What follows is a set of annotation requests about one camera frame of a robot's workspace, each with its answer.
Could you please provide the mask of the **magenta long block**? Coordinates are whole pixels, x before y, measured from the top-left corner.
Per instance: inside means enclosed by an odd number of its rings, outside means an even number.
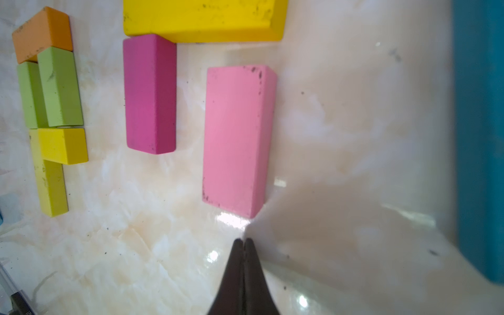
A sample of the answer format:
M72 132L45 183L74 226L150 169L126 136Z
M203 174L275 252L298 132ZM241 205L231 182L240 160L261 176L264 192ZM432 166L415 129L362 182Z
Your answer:
M156 34L123 41L127 146L148 154L177 146L177 46Z

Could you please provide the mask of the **yellow green block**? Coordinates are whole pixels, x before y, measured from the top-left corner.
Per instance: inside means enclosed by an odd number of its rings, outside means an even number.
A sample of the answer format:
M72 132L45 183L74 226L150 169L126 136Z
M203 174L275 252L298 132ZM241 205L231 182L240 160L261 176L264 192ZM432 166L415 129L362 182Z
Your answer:
M44 160L37 129L30 129L30 147L34 163L35 182L38 188L41 211L48 217L68 212L68 200L62 164Z

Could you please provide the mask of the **orange long block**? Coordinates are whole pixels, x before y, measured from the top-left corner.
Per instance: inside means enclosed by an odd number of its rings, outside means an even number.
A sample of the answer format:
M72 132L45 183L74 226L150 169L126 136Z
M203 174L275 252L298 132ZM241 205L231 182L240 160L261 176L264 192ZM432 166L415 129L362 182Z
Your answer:
M70 17L44 7L12 33L17 63L37 62L37 55L49 47L73 51Z

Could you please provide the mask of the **light pink block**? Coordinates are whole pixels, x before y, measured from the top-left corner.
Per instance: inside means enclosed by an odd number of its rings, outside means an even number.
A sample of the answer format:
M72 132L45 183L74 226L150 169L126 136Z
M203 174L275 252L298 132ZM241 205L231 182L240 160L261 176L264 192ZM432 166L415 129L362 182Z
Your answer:
M266 65L207 71L202 198L246 219L265 203L277 81Z

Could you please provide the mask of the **lime green block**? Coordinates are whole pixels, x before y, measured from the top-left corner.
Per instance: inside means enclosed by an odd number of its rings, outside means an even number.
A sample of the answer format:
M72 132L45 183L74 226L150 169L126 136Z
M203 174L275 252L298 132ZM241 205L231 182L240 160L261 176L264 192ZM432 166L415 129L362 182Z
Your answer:
M83 126L73 52L49 47L38 55L48 125Z
M17 74L26 127L29 129L48 127L39 65L34 62L19 64Z

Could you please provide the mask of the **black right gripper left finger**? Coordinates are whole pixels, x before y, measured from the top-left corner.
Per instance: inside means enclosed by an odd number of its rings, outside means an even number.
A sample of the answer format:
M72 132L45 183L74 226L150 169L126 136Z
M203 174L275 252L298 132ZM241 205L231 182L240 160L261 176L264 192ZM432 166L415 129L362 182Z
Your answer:
M244 242L236 239L230 251L217 295L208 314L242 313Z

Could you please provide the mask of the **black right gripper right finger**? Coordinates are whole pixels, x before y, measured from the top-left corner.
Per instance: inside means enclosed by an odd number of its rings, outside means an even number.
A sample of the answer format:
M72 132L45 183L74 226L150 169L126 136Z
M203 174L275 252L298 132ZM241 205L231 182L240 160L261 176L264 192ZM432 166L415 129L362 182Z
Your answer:
M266 283L255 244L250 238L244 245L244 311L245 314L279 315Z

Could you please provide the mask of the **yellow long block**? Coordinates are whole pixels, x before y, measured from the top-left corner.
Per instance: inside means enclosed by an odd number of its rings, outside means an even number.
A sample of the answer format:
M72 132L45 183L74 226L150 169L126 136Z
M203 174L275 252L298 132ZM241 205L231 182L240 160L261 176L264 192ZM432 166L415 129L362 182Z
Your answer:
M38 129L41 157L64 165L89 161L84 128Z
M280 41L288 2L124 1L123 30L129 37L156 34L173 43Z

